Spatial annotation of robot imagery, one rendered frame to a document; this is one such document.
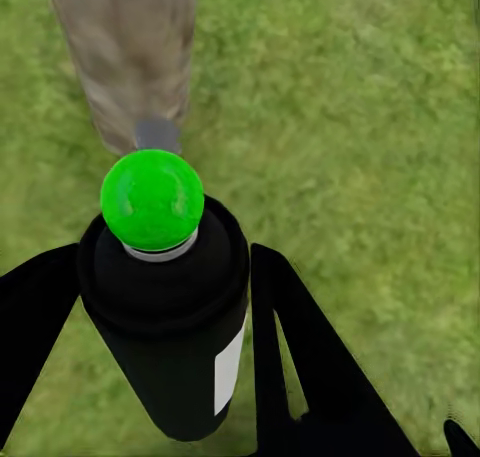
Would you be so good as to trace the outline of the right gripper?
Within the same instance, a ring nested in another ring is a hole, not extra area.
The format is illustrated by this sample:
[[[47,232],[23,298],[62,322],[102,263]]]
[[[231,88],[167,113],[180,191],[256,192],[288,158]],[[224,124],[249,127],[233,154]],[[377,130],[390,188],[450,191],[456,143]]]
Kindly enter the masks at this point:
[[[460,424],[445,420],[443,430],[452,457],[480,457],[480,448],[465,434]]]

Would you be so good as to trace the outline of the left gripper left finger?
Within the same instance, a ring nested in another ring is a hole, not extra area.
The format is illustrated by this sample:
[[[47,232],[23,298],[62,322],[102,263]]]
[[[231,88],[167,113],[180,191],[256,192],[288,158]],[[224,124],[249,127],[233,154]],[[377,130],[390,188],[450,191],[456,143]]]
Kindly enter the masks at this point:
[[[79,296],[78,249],[37,254],[0,277],[0,451]]]

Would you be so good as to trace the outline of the pesticide atomizer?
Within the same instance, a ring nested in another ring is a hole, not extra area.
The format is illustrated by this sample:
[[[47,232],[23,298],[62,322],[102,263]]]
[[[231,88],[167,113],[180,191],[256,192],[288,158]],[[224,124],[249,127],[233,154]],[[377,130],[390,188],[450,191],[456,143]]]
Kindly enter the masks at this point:
[[[75,266],[85,312],[157,427],[181,442],[213,434],[237,381],[250,247],[237,219],[180,158],[161,118],[105,177],[101,213]]]

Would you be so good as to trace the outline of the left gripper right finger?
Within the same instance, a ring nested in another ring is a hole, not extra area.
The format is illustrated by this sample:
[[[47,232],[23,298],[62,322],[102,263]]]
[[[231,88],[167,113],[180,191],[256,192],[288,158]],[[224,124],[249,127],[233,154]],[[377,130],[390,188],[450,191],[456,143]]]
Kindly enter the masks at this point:
[[[419,457],[287,259],[250,246],[256,457]],[[289,416],[277,311],[311,422]]]

